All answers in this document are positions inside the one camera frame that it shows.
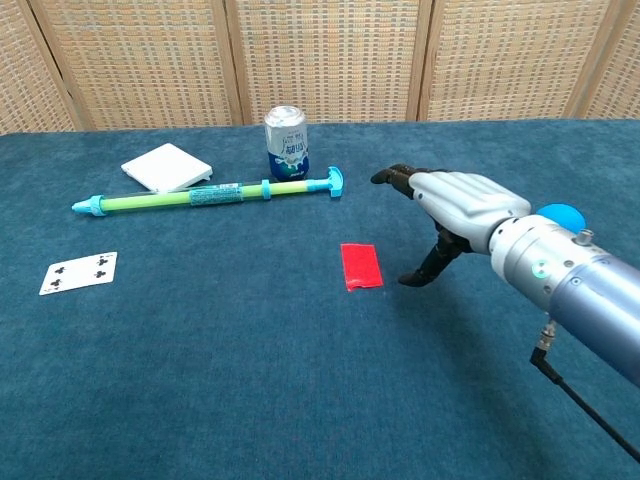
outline blue knob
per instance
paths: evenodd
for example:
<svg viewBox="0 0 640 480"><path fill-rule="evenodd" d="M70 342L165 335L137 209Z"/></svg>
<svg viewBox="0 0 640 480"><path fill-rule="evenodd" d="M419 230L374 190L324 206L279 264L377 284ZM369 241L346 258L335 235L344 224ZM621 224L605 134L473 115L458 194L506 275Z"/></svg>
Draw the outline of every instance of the blue knob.
<svg viewBox="0 0 640 480"><path fill-rule="evenodd" d="M577 208L564 203L552 203L545 205L536 213L548 218L549 220L553 220L561 227L566 228L573 233L579 233L580 230L587 226L587 221L585 220L584 215L582 215Z"/></svg>

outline blue nozzle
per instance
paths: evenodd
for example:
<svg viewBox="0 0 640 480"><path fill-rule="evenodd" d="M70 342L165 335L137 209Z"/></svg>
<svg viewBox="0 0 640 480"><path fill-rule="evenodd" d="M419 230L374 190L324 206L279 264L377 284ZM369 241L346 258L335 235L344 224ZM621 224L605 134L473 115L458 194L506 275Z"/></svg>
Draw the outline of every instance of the blue nozzle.
<svg viewBox="0 0 640 480"><path fill-rule="evenodd" d="M76 213L91 213L95 217L104 217L106 213L100 208L100 201L103 195L94 195L89 200L83 200L82 202L76 202L71 207Z"/></svg>
<svg viewBox="0 0 640 480"><path fill-rule="evenodd" d="M329 167L329 178L324 180L306 180L310 192L329 190L332 198L342 196L344 179L338 167Z"/></svg>
<svg viewBox="0 0 640 480"><path fill-rule="evenodd" d="M329 167L329 184L331 185L331 197L341 197L344 177L338 167Z"/></svg>

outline table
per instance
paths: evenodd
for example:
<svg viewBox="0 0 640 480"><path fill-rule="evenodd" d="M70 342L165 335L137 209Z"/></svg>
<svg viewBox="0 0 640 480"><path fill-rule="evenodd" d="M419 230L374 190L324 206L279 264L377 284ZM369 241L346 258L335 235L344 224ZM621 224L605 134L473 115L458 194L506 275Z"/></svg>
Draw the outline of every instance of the table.
<svg viewBox="0 0 640 480"><path fill-rule="evenodd" d="M397 276L435 242L378 169L473 171L534 208L581 209L640 265L640 122L309 126L327 193L81 216L142 188L125 161L171 142L213 183L269 178L260 126L0 137L0 477L635 478L640 470L528 362L546 321L463 255ZM345 288L341 243L376 246L385 285ZM48 265L117 251L113 283L38 296ZM549 356L635 445L640 392L567 332Z"/></svg>

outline robotic arm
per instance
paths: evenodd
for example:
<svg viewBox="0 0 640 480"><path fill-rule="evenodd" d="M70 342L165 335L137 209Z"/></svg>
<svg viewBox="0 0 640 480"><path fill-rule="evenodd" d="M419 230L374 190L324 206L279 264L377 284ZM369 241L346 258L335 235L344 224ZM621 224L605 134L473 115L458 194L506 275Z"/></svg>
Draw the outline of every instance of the robotic arm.
<svg viewBox="0 0 640 480"><path fill-rule="evenodd" d="M481 175L399 164L371 181L416 200L438 232L400 283L427 285L461 253L490 255L506 283L640 387L640 271L593 244L590 231L532 215L527 200Z"/></svg>

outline black cable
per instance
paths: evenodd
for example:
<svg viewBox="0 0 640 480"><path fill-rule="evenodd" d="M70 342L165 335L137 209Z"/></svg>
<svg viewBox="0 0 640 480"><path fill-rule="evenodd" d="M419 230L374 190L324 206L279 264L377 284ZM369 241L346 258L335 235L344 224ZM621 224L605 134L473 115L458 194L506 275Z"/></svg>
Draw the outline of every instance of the black cable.
<svg viewBox="0 0 640 480"><path fill-rule="evenodd" d="M611 425L609 425L598 412L596 412L591 406L585 402L575 390L573 390L564 379L556 372L553 367L545 360L547 352L541 348L534 348L531 354L531 363L538 368L549 380L558 385L571 399L578 404L587 415L589 415L595 422L604 429L605 432L613 438L618 445L620 445L633 459L640 463L640 452L636 448L627 442L622 435L620 435Z"/></svg>

